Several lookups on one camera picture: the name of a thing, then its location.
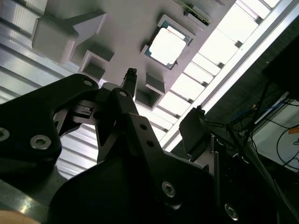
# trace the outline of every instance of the blue cable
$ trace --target blue cable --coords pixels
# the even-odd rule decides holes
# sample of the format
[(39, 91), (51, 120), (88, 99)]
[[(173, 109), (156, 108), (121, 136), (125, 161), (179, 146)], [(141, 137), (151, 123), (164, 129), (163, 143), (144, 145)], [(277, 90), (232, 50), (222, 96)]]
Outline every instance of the blue cable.
[[(269, 110), (269, 109), (275, 109), (275, 108), (278, 108), (278, 107), (280, 107), (283, 103), (284, 103), (284, 101), (282, 100), (282, 101), (280, 101), (276, 106), (272, 106), (272, 107), (269, 107), (269, 108), (261, 109), (261, 111), (267, 111), (267, 110)], [(251, 110), (244, 110), (244, 111), (240, 111), (240, 112), (238, 112), (238, 113), (234, 116), (234, 118), (232, 119), (232, 121), (236, 120), (236, 119), (237, 119), (238, 117), (240, 117), (241, 115), (248, 113), (249, 111), (251, 111)]]

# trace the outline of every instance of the black cable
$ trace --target black cable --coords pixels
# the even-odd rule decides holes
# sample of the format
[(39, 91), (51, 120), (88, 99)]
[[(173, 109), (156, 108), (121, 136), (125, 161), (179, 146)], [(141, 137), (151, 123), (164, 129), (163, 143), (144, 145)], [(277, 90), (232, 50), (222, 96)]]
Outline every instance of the black cable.
[(264, 119), (264, 120), (267, 120), (267, 121), (269, 121), (269, 122), (272, 122), (272, 123), (274, 123), (274, 124), (276, 124), (276, 125), (278, 125), (278, 126), (281, 126), (281, 127), (283, 127), (283, 128), (290, 129), (289, 127), (283, 126), (283, 125), (281, 125), (281, 124), (279, 124), (279, 123), (277, 123), (277, 122), (275, 122), (275, 121), (273, 121), (273, 120), (270, 120), (270, 119), (267, 119), (267, 118), (263, 118), (263, 119)]
[(277, 153), (279, 159), (284, 163), (284, 164), (283, 164), (283, 167), (288, 166), (288, 167), (291, 167), (291, 168), (293, 168), (293, 169), (299, 171), (299, 168), (297, 168), (297, 167), (293, 167), (293, 166), (289, 165), (289, 163), (297, 157), (297, 155), (299, 154), (299, 150), (298, 150), (298, 152), (297, 152), (291, 159), (289, 159), (288, 161), (284, 161), (284, 160), (281, 158), (281, 156), (280, 156), (280, 154), (279, 154), (279, 151), (278, 151), (279, 141), (280, 141), (280, 139), (282, 138), (282, 136), (283, 136), (287, 131), (289, 131), (290, 129), (292, 129), (292, 128), (296, 128), (296, 127), (298, 127), (298, 126), (299, 126), (299, 124), (294, 125), (294, 126), (288, 128), (288, 129), (286, 129), (285, 131), (283, 131), (283, 132), (281, 133), (281, 135), (280, 135), (280, 137), (278, 138), (277, 143), (276, 143), (276, 153)]
[(251, 133), (251, 132), (253, 131), (253, 129), (254, 129), (254, 126), (255, 126), (254, 122), (255, 122), (255, 120), (257, 119), (257, 117), (258, 117), (258, 113), (259, 113), (260, 110), (261, 110), (261, 106), (262, 106), (263, 100), (264, 100), (264, 98), (265, 98), (265, 95), (266, 95), (266, 93), (267, 93), (267, 90), (268, 90), (270, 84), (271, 84), (271, 81), (269, 80), (269, 81), (267, 82), (267, 84), (266, 84), (264, 90), (263, 90), (262, 96), (261, 96), (261, 98), (260, 98), (258, 104), (256, 105), (256, 111), (255, 111), (255, 113), (254, 113), (254, 115), (253, 115), (252, 122), (251, 122), (251, 124), (250, 124), (250, 126), (249, 126), (248, 135), (245, 136), (243, 145), (248, 141), (248, 139), (249, 139), (249, 137), (250, 137), (250, 133)]
[(287, 104), (287, 105), (291, 105), (291, 106), (296, 106), (296, 107), (299, 107), (299, 104), (296, 105), (296, 104), (291, 104), (291, 103), (287, 103), (287, 102), (284, 102), (284, 104)]

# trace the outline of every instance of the black linkage arm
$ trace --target black linkage arm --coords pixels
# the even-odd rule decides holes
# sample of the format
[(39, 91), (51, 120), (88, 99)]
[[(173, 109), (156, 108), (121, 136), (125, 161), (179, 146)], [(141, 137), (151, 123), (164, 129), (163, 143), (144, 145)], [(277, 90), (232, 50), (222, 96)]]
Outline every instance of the black linkage arm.
[[(0, 106), (0, 178), (49, 206), (45, 223), (217, 222), (214, 182), (200, 167), (166, 154), (132, 96), (75, 74)], [(52, 171), (60, 139), (96, 126), (98, 164), (63, 183)]]

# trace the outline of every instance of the screw hole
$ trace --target screw hole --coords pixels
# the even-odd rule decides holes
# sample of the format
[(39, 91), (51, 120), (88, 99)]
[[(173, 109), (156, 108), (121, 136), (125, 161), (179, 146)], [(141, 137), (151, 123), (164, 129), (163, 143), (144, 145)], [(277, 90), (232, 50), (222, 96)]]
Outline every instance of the screw hole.
[(140, 124), (140, 128), (143, 130), (147, 130), (148, 128), (144, 124)]
[(172, 188), (171, 188), (171, 186), (168, 186), (168, 185), (167, 185), (167, 186), (165, 187), (165, 189), (168, 191), (168, 193), (170, 193), (170, 194), (172, 193)]
[(84, 80), (83, 83), (85, 85), (88, 85), (88, 86), (92, 86), (93, 85), (93, 83), (91, 81), (88, 81), (88, 80)]
[(102, 117), (102, 113), (99, 111), (97, 111), (93, 114), (93, 118), (95, 118), (97, 120), (101, 119), (101, 117)]
[(147, 141), (146, 143), (148, 144), (149, 147), (154, 147), (155, 146), (155, 144), (152, 141)]
[(46, 140), (45, 140), (45, 139), (42, 139), (42, 138), (40, 138), (40, 139), (36, 139), (36, 143), (37, 143), (38, 145), (44, 145), (44, 144), (46, 144)]
[(123, 91), (120, 91), (120, 94), (123, 96), (123, 97), (126, 97), (126, 96), (128, 96), (125, 92), (123, 92)]

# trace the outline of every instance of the orange label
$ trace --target orange label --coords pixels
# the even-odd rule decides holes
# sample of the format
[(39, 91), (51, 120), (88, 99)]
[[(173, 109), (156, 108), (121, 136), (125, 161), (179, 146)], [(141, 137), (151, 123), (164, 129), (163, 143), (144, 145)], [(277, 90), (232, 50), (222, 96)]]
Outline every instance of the orange label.
[(295, 127), (289, 130), (289, 134), (297, 134), (299, 133), (299, 127)]

